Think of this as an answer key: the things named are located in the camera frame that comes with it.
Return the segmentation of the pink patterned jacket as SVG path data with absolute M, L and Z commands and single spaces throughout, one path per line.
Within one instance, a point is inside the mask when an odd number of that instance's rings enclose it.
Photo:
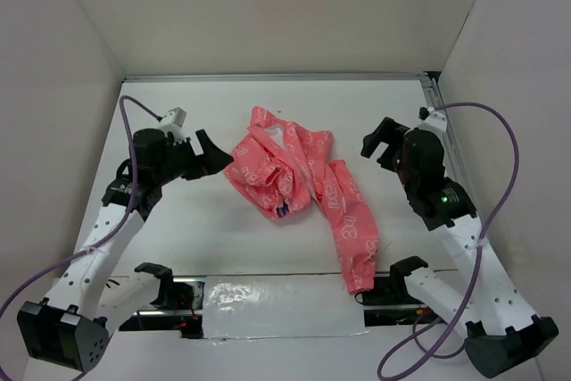
M 346 289 L 359 294 L 374 286 L 379 233 L 346 163 L 331 159 L 333 143 L 328 130 L 310 131 L 255 106 L 224 174 L 269 219 L 288 218 L 316 204 L 331 227 Z

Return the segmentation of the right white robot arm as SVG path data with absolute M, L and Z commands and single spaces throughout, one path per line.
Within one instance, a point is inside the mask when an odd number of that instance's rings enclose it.
M 494 378 L 538 356 L 559 334 L 519 293 L 482 230 L 482 221 L 464 187 L 447 177 L 441 141 L 447 120 L 432 113 L 409 128 L 386 117 L 363 139 L 368 158 L 377 159 L 401 181 L 412 210 L 435 233 L 451 256 L 470 297 L 464 299 L 418 256 L 394 263 L 389 291 L 398 302 L 413 298 L 455 325 L 468 358 L 484 377 Z

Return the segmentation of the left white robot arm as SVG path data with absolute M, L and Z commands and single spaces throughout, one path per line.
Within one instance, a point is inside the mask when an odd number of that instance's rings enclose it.
M 40 302 L 26 301 L 17 314 L 30 357 L 86 373 L 133 313 L 147 304 L 164 309 L 175 301 L 168 267 L 142 262 L 120 281 L 112 279 L 112 272 L 161 200 L 164 186 L 178 178 L 215 175 L 232 163 L 204 130 L 196 136 L 200 154 L 176 129 L 144 128 L 134 134 L 130 156 L 107 186 L 80 256 Z

